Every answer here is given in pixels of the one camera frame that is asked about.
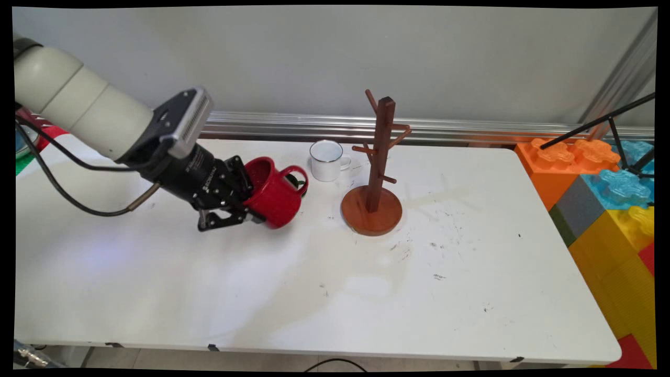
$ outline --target black rod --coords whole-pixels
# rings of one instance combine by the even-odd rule
[[[599,117],[599,118],[597,118],[593,121],[588,122],[587,124],[585,124],[581,127],[577,127],[575,129],[573,129],[572,131],[566,133],[565,135],[559,136],[558,138],[555,138],[554,140],[549,140],[548,142],[542,144],[542,146],[540,146],[540,149],[547,149],[548,147],[550,147],[550,146],[552,146],[556,143],[560,143],[560,142],[564,141],[565,139],[569,139],[569,138],[577,135],[578,133],[586,131],[587,129],[589,129],[589,128],[595,126],[595,125],[601,124],[602,122],[606,121],[609,118],[616,117],[617,115],[623,114],[630,109],[634,109],[635,107],[638,107],[639,105],[642,105],[643,103],[651,101],[654,98],[656,98],[656,92],[651,93],[650,95],[645,95],[644,97],[640,98],[639,100],[633,101],[633,102],[629,103],[628,105],[622,106],[622,107],[614,110],[613,112],[611,112],[609,114],[605,114],[605,115],[603,115],[603,116],[601,116],[601,117]]]
[[[614,118],[607,119],[610,122],[610,129],[612,129],[612,136],[614,136],[614,142],[616,143],[616,149],[619,150],[619,155],[621,156],[621,164],[624,169],[628,168],[628,161],[626,161],[626,154],[624,153],[624,148],[621,146],[621,139],[619,139],[619,133],[616,131],[616,126],[614,125]]]

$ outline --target mug tree base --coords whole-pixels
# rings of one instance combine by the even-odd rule
[[[403,206],[391,191],[381,189],[379,209],[369,213],[365,209],[368,186],[356,187],[342,199],[342,216],[355,232],[363,235],[384,235],[398,225],[403,216]]]

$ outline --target large plastic building block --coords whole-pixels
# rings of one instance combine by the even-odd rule
[[[629,142],[627,140],[621,142],[621,147],[624,150],[626,162],[628,162],[628,164],[631,166],[638,162],[640,158],[642,158],[647,152],[651,150],[651,148],[653,148],[653,146],[647,142]],[[647,165],[644,165],[642,167],[642,172],[645,174],[654,174],[654,160],[651,160],[647,163]],[[651,190],[649,198],[653,202],[654,178],[642,178],[640,179],[640,183]]]
[[[654,277],[640,258],[631,258],[602,280],[621,319],[656,368]]]
[[[651,245],[645,247],[637,255],[642,260],[642,263],[645,264],[645,266],[647,267],[647,270],[649,270],[649,272],[651,272],[651,276],[655,276],[654,275],[654,243],[652,242]]]
[[[551,210],[549,210],[549,216],[551,217],[551,220],[553,220],[553,224],[556,226],[556,229],[558,229],[558,233],[561,235],[565,246],[572,245],[572,243],[575,242],[576,237],[574,234],[572,234],[570,227],[567,226],[567,223],[563,218],[563,214],[561,214],[561,211],[558,209],[558,207],[553,206]]]
[[[573,243],[568,250],[570,255],[575,260],[575,264],[579,268],[584,281],[588,288],[591,290],[591,294],[598,303],[600,311],[602,312],[607,324],[610,326],[615,338],[620,339],[625,335],[630,334],[630,329],[626,326],[626,323],[621,319],[620,315],[616,311],[614,302],[610,298],[609,294],[605,290],[605,287],[598,279],[598,276],[595,273],[595,270],[591,266],[591,263],[586,259],[582,245],[579,241]]]
[[[607,368],[652,369],[633,334],[619,339],[619,346],[621,347],[621,358],[608,364]]]
[[[556,207],[561,211],[575,238],[579,238],[605,212],[605,208],[586,184],[587,179],[588,176],[578,176],[556,202]]]
[[[640,178],[627,171],[602,170],[586,180],[605,209],[628,209],[631,205],[647,206],[649,188],[640,184]]]
[[[654,207],[631,207],[628,211],[608,210],[614,222],[638,252],[654,242]]]
[[[624,150],[624,156],[626,156],[626,162],[628,162],[628,165],[633,165],[636,162],[638,162],[647,152],[651,150],[651,148],[654,148],[653,145],[647,142],[630,142],[628,140],[623,140],[621,141],[621,148]],[[616,149],[616,147],[613,148],[614,151],[617,153],[621,153]],[[643,170],[645,169],[651,169],[654,170],[654,160],[651,160],[647,165],[644,165],[642,167]]]
[[[585,250],[585,256],[599,279],[605,278],[629,259],[637,258],[643,248],[639,243],[631,243],[625,230],[617,224],[615,218],[622,216],[622,212],[625,211],[605,211],[575,241]]]
[[[586,171],[600,172],[603,169],[617,170],[616,166],[621,157],[612,151],[612,146],[602,140],[577,140],[568,147],[575,156],[575,163],[585,173]]]
[[[556,202],[565,222],[579,238],[607,209],[627,210],[639,205],[647,208],[650,190],[639,178],[624,170],[601,170],[599,174],[579,175]]]
[[[548,140],[534,139],[517,144],[515,152],[531,178],[535,190],[549,211],[579,174],[597,174],[602,169],[618,170],[619,155],[600,140],[580,140],[573,146],[561,142],[545,150]]]

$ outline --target white wall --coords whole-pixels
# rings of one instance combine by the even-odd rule
[[[640,99],[645,95],[654,93],[655,91],[656,91],[656,75],[654,75],[649,80],[645,88],[640,92],[640,94],[637,97],[635,97],[635,99],[636,100]],[[623,113],[616,120],[616,124],[629,125],[634,127],[654,127],[656,122],[655,110],[656,110],[656,100],[653,99],[652,101],[649,101],[644,105],[640,105],[639,107],[636,107],[633,110]]]
[[[576,122],[653,8],[252,6],[12,9],[13,28],[149,106],[204,85],[215,109]]]

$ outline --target white enamel mug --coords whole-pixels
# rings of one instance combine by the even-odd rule
[[[312,175],[322,182],[332,182],[340,176],[340,171],[351,165],[351,156],[344,154],[339,143],[319,140],[310,147]]]

